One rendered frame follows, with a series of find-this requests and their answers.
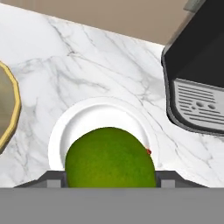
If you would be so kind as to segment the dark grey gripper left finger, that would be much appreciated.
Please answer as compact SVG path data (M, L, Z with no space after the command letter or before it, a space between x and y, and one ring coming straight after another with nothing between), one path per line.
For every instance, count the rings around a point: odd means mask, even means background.
M46 171L38 179L17 185L17 188L67 188L67 175L64 171Z

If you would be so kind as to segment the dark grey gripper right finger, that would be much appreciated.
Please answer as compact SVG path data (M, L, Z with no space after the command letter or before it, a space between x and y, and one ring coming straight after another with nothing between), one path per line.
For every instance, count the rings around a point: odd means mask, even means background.
M204 185L182 178L175 171L156 171L156 182L160 188L205 188Z

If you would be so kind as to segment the green lime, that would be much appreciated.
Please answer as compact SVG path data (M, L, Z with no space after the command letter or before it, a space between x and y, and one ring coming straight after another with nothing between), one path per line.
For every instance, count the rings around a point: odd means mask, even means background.
M100 128L76 140L66 154L70 187L154 187L155 167L144 147L129 132Z

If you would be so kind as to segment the white round plate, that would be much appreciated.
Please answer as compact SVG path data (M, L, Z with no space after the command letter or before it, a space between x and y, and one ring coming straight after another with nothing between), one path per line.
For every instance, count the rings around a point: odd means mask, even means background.
M114 97L95 97L76 102L55 123L48 144L49 166L65 170L65 158L71 144L91 130L115 127L126 130L151 150L158 165L158 140L146 116L135 106Z

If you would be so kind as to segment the yellow rimmed bowl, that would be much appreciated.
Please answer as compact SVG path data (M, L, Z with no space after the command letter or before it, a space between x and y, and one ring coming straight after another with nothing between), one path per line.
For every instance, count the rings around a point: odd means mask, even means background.
M0 61L0 155L14 135L21 111L18 81Z

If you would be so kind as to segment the black coffee machine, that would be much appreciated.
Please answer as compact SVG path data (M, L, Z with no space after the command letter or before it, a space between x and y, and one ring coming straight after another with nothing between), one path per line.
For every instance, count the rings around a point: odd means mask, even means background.
M166 114L182 129L224 137L224 0L188 0L164 47Z

